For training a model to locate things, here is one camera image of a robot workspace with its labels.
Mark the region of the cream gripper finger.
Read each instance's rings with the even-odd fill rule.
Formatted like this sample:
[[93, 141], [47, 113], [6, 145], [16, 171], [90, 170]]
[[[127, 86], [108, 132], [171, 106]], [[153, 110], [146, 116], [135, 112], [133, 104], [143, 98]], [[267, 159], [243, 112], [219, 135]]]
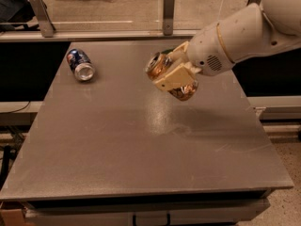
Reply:
[[170, 67], [165, 73], [155, 79], [153, 84], [161, 91], [170, 91], [193, 83], [196, 79], [196, 74], [200, 72], [201, 68], [189, 62], [187, 67]]
[[174, 48], [172, 52], [163, 55], [163, 68], [168, 69], [170, 67], [178, 68], [180, 66], [187, 67], [189, 63], [187, 48], [189, 42], [186, 41]]

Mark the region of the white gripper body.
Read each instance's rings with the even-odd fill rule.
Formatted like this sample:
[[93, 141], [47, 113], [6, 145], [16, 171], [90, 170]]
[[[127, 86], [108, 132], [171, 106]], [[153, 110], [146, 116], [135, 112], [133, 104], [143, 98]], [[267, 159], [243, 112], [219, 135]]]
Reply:
[[235, 65], [231, 42], [224, 23], [210, 24], [189, 41], [187, 56], [203, 75], [215, 76]]

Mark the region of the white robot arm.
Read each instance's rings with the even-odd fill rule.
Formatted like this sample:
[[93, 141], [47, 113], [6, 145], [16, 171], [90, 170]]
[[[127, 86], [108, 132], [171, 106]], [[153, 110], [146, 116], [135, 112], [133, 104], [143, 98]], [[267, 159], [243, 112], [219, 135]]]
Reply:
[[152, 83], [162, 91], [192, 84], [231, 70], [251, 57], [267, 57], [298, 48], [301, 42], [301, 0], [261, 0], [224, 20], [202, 28], [191, 40], [150, 64], [165, 67]]

